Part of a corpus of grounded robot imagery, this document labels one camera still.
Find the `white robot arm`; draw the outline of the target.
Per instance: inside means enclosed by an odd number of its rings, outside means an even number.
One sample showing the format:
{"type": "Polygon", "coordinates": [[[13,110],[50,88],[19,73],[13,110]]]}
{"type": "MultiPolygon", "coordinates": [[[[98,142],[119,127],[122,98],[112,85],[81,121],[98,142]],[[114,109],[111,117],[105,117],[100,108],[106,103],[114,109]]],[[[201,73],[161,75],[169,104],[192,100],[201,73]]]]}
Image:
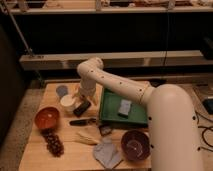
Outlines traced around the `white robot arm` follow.
{"type": "Polygon", "coordinates": [[[152,171],[204,171],[195,107],[181,87],[136,82],[103,70],[103,61],[90,58],[77,66],[78,94],[92,96],[98,84],[144,106],[148,114],[152,171]]]}

